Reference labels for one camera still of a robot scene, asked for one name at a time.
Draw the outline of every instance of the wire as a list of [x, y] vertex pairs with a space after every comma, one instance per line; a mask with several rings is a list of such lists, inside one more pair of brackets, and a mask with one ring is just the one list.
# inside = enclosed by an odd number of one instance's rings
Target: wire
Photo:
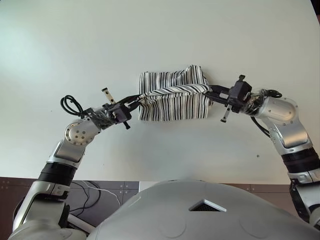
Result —
[[263, 126], [261, 126], [254, 116], [250, 118], [255, 123], [255, 125], [257, 125], [257, 127], [261, 130], [261, 132], [263, 132], [268, 138], [270, 138], [270, 132], [267, 129], [265, 129]]
[[109, 194], [111, 194], [111, 195], [113, 195], [113, 196], [115, 196], [116, 197], [116, 200], [117, 200], [117, 202], [118, 202], [118, 204], [119, 204], [119, 207], [121, 207], [121, 203], [120, 203], [120, 201], [119, 201], [119, 198], [118, 198], [118, 196], [116, 195], [116, 194], [114, 194], [113, 192], [111, 192], [111, 191], [109, 191], [109, 190], [107, 190], [107, 189], [101, 189], [101, 188], [97, 188], [97, 187], [92, 187], [92, 186], [89, 186], [85, 181], [82, 181], [88, 188], [90, 188], [90, 189], [95, 189], [95, 190], [100, 190], [100, 191], [105, 191], [105, 192], [107, 192], [107, 193], [109, 193]]
[[[69, 100], [70, 103], [74, 104], [77, 110], [74, 110], [72, 107], [70, 107], [67, 100]], [[82, 106], [80, 105], [79, 102], [77, 102], [77, 100], [73, 96], [66, 95], [65, 97], [61, 98], [60, 105], [63, 108], [63, 110], [65, 110], [68, 114], [78, 116], [81, 119], [85, 118], [85, 114]]]
[[[93, 182], [93, 181], [88, 181], [89, 183], [91, 183], [92, 185], [94, 185], [94, 186], [96, 186], [97, 188], [99, 188], [99, 185], [98, 184], [96, 184], [95, 182]], [[85, 210], [85, 209], [89, 209], [89, 208], [92, 208], [94, 205], [96, 205], [97, 203], [98, 203], [98, 201], [100, 200], [100, 198], [101, 198], [101, 191], [99, 191], [99, 195], [98, 195], [98, 198], [94, 201], [94, 203], [92, 203], [91, 205], [89, 205], [89, 206], [85, 206], [85, 204], [82, 206], [82, 207], [78, 207], [78, 208], [75, 208], [75, 209], [72, 209], [72, 210], [70, 210], [69, 212], [71, 213], [71, 212], [74, 212], [74, 211], [77, 211], [77, 210]]]
[[85, 210], [85, 208], [86, 208], [86, 203], [87, 203], [88, 200], [89, 200], [89, 195], [88, 195], [88, 193], [86, 192], [85, 188], [84, 188], [82, 185], [80, 185], [80, 184], [78, 184], [78, 183], [76, 183], [76, 182], [74, 182], [74, 181], [73, 181], [72, 183], [78, 185], [79, 187], [81, 187], [82, 190], [84, 191], [84, 194], [86, 195], [86, 200], [85, 200], [85, 202], [84, 202], [84, 204], [83, 204], [82, 207], [78, 207], [78, 208], [76, 208], [76, 209], [73, 209], [73, 210], [70, 210], [70, 211], [69, 211], [69, 212], [71, 213], [71, 212], [76, 211], [76, 210], [81, 210], [81, 212], [76, 215], [76, 217], [78, 217], [80, 214], [82, 214], [82, 213], [84, 212], [84, 210]]

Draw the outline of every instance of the striped fabric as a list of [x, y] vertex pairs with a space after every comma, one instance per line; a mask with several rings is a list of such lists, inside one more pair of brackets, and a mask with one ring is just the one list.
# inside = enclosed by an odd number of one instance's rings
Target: striped fabric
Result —
[[173, 121], [203, 119], [211, 104], [202, 93], [210, 91], [200, 66], [175, 72], [143, 72], [140, 75], [139, 119]]

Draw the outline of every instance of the gray floor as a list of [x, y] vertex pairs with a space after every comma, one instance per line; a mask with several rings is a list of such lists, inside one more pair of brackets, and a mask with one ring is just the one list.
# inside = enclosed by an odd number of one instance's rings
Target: gray floor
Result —
[[[0, 177], [0, 240], [8, 239], [11, 234], [13, 211], [19, 201], [26, 195], [33, 181], [34, 179]], [[98, 191], [89, 189], [82, 181], [75, 182], [83, 186], [85, 191], [89, 193], [89, 201], [86, 203], [86, 206], [92, 204], [98, 197]], [[121, 205], [135, 195], [139, 189], [139, 182], [137, 181], [94, 182], [98, 184], [101, 189], [106, 189], [116, 194]], [[288, 185], [230, 185], [251, 192], [279, 208], [288, 211], [292, 215], [298, 216], [289, 194]], [[66, 200], [70, 205], [71, 210], [82, 207], [86, 199], [87, 197], [84, 190], [80, 186], [72, 183], [69, 196]], [[85, 209], [78, 217], [93, 226], [97, 226], [118, 208], [119, 204], [116, 197], [106, 191], [102, 191], [98, 203], [89, 209]], [[77, 215], [78, 213], [80, 213], [80, 210], [73, 212], [74, 215]]]

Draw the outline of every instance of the black cable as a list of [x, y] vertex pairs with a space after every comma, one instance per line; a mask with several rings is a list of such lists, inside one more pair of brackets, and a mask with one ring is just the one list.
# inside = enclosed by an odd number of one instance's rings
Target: black cable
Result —
[[[77, 110], [74, 110], [72, 107], [70, 107], [67, 100], [69, 100], [70, 103], [74, 104]], [[61, 98], [60, 105], [63, 108], [63, 110], [65, 110], [68, 114], [78, 116], [81, 119], [85, 118], [85, 114], [82, 106], [80, 105], [79, 102], [77, 102], [77, 100], [73, 96], [66, 95], [65, 97]]]
[[78, 207], [78, 208], [76, 208], [76, 209], [72, 209], [72, 210], [69, 211], [69, 212], [71, 213], [71, 212], [73, 212], [73, 211], [76, 211], [76, 210], [80, 210], [80, 209], [81, 209], [82, 211], [81, 211], [79, 214], [76, 215], [76, 217], [77, 217], [77, 216], [79, 216], [80, 214], [82, 214], [82, 213], [84, 212], [85, 207], [86, 207], [86, 203], [87, 203], [88, 200], [89, 200], [89, 195], [87, 194], [85, 188], [84, 188], [82, 185], [80, 185], [80, 184], [78, 184], [78, 183], [76, 183], [76, 182], [74, 182], [74, 181], [73, 181], [72, 183], [78, 185], [79, 187], [81, 187], [82, 190], [84, 191], [84, 194], [86, 195], [86, 200], [85, 200], [85, 202], [84, 202], [84, 204], [83, 204], [82, 207]]
[[[97, 183], [93, 182], [93, 181], [87, 181], [87, 182], [89, 182], [89, 183], [91, 183], [92, 185], [94, 185], [97, 189], [100, 188], [99, 185], [98, 185]], [[70, 210], [70, 213], [71, 213], [71, 212], [74, 212], [74, 211], [77, 211], [77, 210], [82, 210], [82, 212], [78, 214], [78, 215], [80, 215], [80, 214], [83, 213], [83, 211], [84, 211], [85, 209], [92, 208], [94, 205], [96, 205], [96, 204], [98, 203], [98, 201], [100, 200], [100, 198], [101, 198], [101, 190], [98, 190], [98, 198], [94, 201], [94, 203], [92, 203], [92, 204], [89, 205], [89, 206], [85, 206], [85, 204], [86, 204], [86, 203], [88, 202], [88, 200], [89, 200], [89, 198], [87, 198], [87, 201], [83, 204], [82, 207], [78, 207], [78, 208], [72, 209], [72, 210]]]
[[254, 116], [250, 118], [255, 123], [255, 125], [257, 125], [257, 127], [261, 130], [261, 132], [263, 132], [268, 138], [270, 138], [270, 132], [267, 129], [265, 129], [263, 126], [261, 126]]

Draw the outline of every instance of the circular joint cover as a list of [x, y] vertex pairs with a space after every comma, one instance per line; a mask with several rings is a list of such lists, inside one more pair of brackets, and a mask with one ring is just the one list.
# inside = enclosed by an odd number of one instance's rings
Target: circular joint cover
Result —
[[85, 120], [83, 119], [79, 119], [66, 127], [64, 137], [71, 144], [76, 146], [86, 146], [93, 141], [94, 135], [86, 132], [82, 126], [84, 121]]

